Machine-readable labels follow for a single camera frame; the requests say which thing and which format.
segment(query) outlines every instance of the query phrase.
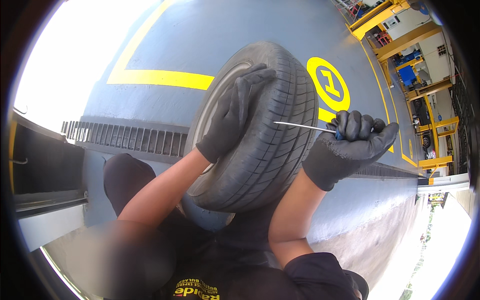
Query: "screwdriver shaft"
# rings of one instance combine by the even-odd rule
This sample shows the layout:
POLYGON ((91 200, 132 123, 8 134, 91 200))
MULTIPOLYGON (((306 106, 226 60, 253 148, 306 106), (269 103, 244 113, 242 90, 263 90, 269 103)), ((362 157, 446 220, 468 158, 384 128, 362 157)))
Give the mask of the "screwdriver shaft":
POLYGON ((307 125, 301 125, 301 124, 294 124, 294 123, 288 123, 288 122, 274 122, 276 124, 285 124, 285 125, 291 125, 291 126, 297 126, 297 127, 303 127, 303 128, 308 128, 308 129, 313 129, 313 130, 320 130, 320 131, 325 131, 329 133, 335 134, 335 131, 329 130, 329 129, 323 129, 323 128, 317 128, 313 126, 307 126, 307 125))

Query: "black shirt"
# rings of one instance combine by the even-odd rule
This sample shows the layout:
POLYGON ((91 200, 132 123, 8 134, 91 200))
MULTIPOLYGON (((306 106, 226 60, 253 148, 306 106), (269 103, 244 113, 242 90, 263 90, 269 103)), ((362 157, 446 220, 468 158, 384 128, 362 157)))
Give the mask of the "black shirt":
POLYGON ((181 264, 162 294, 176 300, 357 300, 335 256, 324 252, 299 256, 283 271, 232 260, 181 264))

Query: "yellow circle marking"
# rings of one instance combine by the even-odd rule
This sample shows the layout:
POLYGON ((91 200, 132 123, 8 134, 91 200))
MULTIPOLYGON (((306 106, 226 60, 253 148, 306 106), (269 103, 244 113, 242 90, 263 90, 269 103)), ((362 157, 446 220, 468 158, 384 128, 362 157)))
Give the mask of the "yellow circle marking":
POLYGON ((335 67, 332 66, 331 63, 319 57, 312 57, 307 62, 307 71, 313 79, 313 84, 315 84, 318 95, 325 102, 325 104, 328 105, 329 108, 333 109, 334 111, 348 110, 348 108, 350 107, 350 93, 348 92, 347 84, 345 83, 345 80, 343 80, 337 69, 335 69, 335 67), (343 99, 341 101, 333 100, 326 93, 324 88, 320 85, 317 77, 318 67, 326 67, 329 69, 329 71, 322 70, 322 75, 328 78, 328 85, 325 86, 325 89, 331 94, 340 97, 339 92, 333 86, 331 72, 338 78, 338 81, 340 81, 340 85, 343 89, 343 99))
POLYGON ((410 148, 410 159, 413 159, 413 148, 412 148, 412 140, 408 139, 408 147, 410 148))

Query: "screwdriver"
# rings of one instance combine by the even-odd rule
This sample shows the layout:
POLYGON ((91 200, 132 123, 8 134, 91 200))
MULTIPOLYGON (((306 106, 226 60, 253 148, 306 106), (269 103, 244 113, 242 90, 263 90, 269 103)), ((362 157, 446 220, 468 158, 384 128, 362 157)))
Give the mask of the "screwdriver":
POLYGON ((288 123, 288 122, 274 122, 274 123, 275 124, 284 124, 284 125, 303 127, 303 128, 308 128, 308 129, 320 130, 320 131, 324 131, 324 132, 333 133, 335 135, 335 138, 336 138, 337 141, 342 141, 342 140, 345 139, 345 137, 343 135, 341 135, 340 132, 338 132, 338 128, 337 128, 336 131, 333 131, 333 130, 330 130, 330 129, 323 129, 323 128, 317 128, 317 127, 313 127, 313 126, 294 124, 294 123, 288 123))

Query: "drainage grate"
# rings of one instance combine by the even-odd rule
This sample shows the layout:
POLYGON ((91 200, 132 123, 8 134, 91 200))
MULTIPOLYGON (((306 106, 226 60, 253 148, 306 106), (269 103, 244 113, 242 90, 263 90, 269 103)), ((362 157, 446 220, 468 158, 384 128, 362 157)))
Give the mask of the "drainage grate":
POLYGON ((82 119, 87 120, 64 121, 61 132, 87 149, 129 153, 135 158, 165 163, 175 163, 183 157, 187 127, 115 118, 82 119))
POLYGON ((418 174, 381 163, 373 163, 365 169, 351 175, 353 178, 418 178, 418 174))

